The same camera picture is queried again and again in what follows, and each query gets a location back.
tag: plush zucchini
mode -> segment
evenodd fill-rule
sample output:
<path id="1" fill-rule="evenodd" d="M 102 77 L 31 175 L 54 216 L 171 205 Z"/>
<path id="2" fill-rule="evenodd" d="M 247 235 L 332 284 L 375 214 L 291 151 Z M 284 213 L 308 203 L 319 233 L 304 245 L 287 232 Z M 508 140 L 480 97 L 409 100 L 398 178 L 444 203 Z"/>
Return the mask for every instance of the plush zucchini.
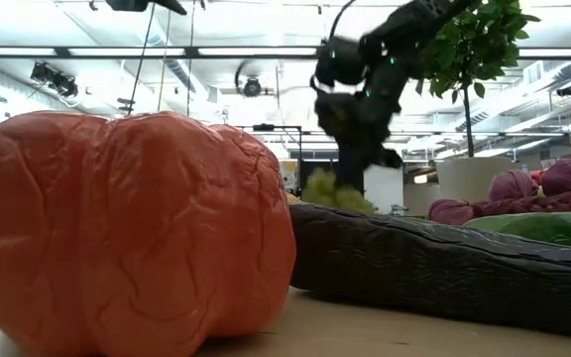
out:
<path id="1" fill-rule="evenodd" d="M 571 212 L 497 215 L 473 219 L 465 226 L 571 246 Z"/>
<path id="2" fill-rule="evenodd" d="M 312 204 L 289 211 L 295 288 L 571 335 L 571 247 Z"/>

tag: plush pepper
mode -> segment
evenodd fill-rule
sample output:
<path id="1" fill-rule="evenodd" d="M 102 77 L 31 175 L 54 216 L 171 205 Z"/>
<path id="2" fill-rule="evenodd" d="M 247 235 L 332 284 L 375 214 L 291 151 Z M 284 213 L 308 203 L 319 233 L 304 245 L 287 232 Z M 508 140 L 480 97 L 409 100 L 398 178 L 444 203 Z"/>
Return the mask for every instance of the plush pepper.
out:
<path id="1" fill-rule="evenodd" d="M 0 328 L 38 356 L 181 357 L 253 333 L 295 246 L 275 156 L 174 113 L 0 124 Z"/>

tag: table surface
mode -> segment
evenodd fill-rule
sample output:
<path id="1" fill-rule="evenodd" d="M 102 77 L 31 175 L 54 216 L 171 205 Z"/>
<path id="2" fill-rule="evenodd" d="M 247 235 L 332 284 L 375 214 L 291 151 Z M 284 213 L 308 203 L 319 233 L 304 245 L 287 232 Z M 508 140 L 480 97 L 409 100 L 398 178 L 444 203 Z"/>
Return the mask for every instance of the table surface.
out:
<path id="1" fill-rule="evenodd" d="M 565 357 L 571 338 L 324 302 L 291 290 L 262 333 L 210 344 L 199 357 Z M 25 357 L 0 331 L 0 357 Z"/>

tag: black pole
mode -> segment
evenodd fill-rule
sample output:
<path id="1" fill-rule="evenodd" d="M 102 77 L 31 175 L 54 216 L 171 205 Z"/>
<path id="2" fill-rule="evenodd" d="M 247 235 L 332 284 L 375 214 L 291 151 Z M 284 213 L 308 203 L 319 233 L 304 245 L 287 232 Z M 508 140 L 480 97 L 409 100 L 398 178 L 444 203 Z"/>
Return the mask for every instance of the black pole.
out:
<path id="1" fill-rule="evenodd" d="M 298 187 L 303 187 L 303 182 L 301 182 L 301 166 L 303 165 L 303 131 L 301 127 L 298 127 L 298 163 L 296 163 L 296 175 L 298 181 Z"/>
<path id="2" fill-rule="evenodd" d="M 464 114 L 466 115 L 466 138 L 468 141 L 468 157 L 475 157 L 473 131 L 471 129 L 471 103 L 468 100 L 468 85 L 464 85 Z"/>

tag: tree leaves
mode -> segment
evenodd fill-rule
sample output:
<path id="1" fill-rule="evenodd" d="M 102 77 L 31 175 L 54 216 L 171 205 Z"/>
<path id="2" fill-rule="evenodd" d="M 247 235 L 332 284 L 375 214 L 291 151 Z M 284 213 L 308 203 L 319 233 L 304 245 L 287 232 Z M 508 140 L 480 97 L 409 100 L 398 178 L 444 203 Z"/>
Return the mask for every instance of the tree leaves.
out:
<path id="1" fill-rule="evenodd" d="M 516 32 L 516 34 L 514 34 L 514 37 L 519 40 L 525 40 L 529 39 L 530 35 L 524 30 L 519 30 Z"/>
<path id="2" fill-rule="evenodd" d="M 417 81 L 417 85 L 415 86 L 415 91 L 417 94 L 422 95 L 422 91 L 424 90 L 424 78 L 421 78 Z"/>
<path id="3" fill-rule="evenodd" d="M 503 67 L 517 66 L 517 40 L 527 39 L 523 30 L 537 17 L 522 14 L 517 0 L 478 1 L 446 24 L 436 39 L 422 52 L 422 63 L 428 79 L 429 92 L 437 97 L 453 89 L 473 85 L 478 96 L 486 95 L 486 87 L 477 80 L 495 80 L 504 75 Z"/>
<path id="4" fill-rule="evenodd" d="M 447 66 L 453 64 L 455 61 L 455 48 L 445 47 L 440 51 L 439 54 L 440 67 L 446 68 Z"/>
<path id="5" fill-rule="evenodd" d="M 541 19 L 537 18 L 536 16 L 532 16 L 532 15 L 521 15 L 523 17 L 524 20 L 526 20 L 527 22 L 541 22 Z"/>
<path id="6" fill-rule="evenodd" d="M 480 98 L 484 98 L 484 95 L 486 95 L 486 87 L 480 82 L 475 82 L 475 84 L 473 84 L 473 89 L 475 89 L 475 93 Z"/>

